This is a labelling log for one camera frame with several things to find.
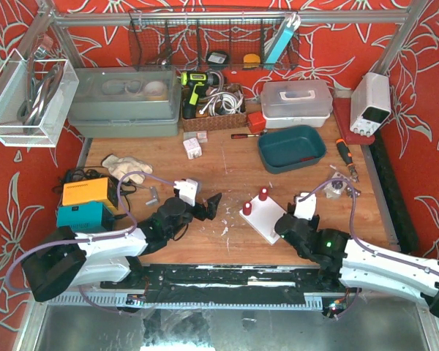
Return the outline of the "red large spring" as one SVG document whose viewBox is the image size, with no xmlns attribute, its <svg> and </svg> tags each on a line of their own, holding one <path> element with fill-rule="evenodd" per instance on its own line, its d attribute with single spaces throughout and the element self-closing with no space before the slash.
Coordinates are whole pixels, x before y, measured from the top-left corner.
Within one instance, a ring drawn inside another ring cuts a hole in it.
<svg viewBox="0 0 439 351">
<path fill-rule="evenodd" d="M 260 194 L 259 194 L 259 196 L 258 196 L 258 198 L 259 198 L 259 200 L 260 201 L 266 201 L 267 199 L 268 199 L 268 189 L 266 188 L 266 187 L 263 187 L 261 190 L 260 190 Z"/>
</svg>

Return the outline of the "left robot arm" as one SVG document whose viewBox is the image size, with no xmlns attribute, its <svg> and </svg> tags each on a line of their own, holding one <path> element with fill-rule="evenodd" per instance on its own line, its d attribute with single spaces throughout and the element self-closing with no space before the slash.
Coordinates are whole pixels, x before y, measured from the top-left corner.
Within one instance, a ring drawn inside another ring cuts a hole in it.
<svg viewBox="0 0 439 351">
<path fill-rule="evenodd" d="M 222 199 L 190 205 L 170 197 L 150 217 L 125 230 L 76 233 L 64 226 L 23 256 L 21 267 L 38 302 L 49 301 L 70 287 L 97 282 L 119 283 L 135 271 L 130 258 L 155 253 L 179 240 L 192 220 L 212 220 Z"/>
</svg>

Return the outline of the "teal plastic tray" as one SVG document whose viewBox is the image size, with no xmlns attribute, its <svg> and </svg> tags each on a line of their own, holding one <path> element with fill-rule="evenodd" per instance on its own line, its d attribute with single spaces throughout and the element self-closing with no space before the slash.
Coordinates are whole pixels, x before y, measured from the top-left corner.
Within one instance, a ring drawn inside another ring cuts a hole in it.
<svg viewBox="0 0 439 351">
<path fill-rule="evenodd" d="M 271 174 L 316 165 L 326 152 L 326 145 L 318 131 L 305 125 L 281 129 L 258 138 L 260 160 Z M 315 156 L 315 159 L 301 162 L 301 159 L 310 156 Z"/>
</svg>

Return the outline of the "grey metal bracket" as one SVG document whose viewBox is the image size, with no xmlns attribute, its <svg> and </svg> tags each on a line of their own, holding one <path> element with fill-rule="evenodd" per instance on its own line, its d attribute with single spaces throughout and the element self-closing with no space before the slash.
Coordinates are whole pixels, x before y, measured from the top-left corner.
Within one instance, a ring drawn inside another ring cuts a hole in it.
<svg viewBox="0 0 439 351">
<path fill-rule="evenodd" d="M 150 199 L 146 201 L 147 206 L 153 206 L 159 203 L 159 195 L 157 189 L 154 186 L 149 187 Z"/>
</svg>

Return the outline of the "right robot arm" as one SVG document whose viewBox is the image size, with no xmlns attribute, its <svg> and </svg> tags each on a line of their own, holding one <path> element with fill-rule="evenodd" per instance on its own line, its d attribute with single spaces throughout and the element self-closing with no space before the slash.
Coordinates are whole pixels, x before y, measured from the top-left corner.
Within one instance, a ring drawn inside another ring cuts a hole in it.
<svg viewBox="0 0 439 351">
<path fill-rule="evenodd" d="M 335 229 L 318 229 L 319 218 L 281 216 L 274 230 L 298 256 L 320 266 L 332 282 L 422 303 L 439 318 L 439 260 L 393 252 Z"/>
</svg>

